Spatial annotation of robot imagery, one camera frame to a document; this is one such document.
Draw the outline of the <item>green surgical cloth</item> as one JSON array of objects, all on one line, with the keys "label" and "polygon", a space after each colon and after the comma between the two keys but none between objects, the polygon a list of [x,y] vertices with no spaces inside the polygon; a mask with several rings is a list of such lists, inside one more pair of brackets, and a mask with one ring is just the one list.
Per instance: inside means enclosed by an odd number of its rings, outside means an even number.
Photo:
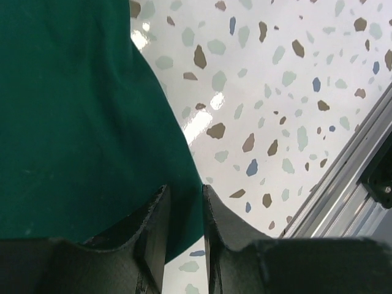
[{"label": "green surgical cloth", "polygon": [[1,238],[85,242],[171,190],[167,261],[203,235],[202,182],[127,1],[1,2]]}]

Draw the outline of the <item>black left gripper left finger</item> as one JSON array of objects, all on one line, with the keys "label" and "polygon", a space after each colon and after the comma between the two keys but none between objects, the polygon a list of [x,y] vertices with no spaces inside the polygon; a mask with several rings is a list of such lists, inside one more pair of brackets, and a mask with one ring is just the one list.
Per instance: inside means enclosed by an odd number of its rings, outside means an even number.
[{"label": "black left gripper left finger", "polygon": [[1,241],[1,293],[161,293],[171,193],[87,240]]}]

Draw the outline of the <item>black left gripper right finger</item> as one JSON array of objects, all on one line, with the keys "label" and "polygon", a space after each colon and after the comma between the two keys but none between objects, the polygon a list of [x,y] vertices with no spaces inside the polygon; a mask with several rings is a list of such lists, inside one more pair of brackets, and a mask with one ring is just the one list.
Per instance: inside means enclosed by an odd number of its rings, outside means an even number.
[{"label": "black left gripper right finger", "polygon": [[271,238],[203,186],[210,293],[390,293],[391,248],[369,238]]}]

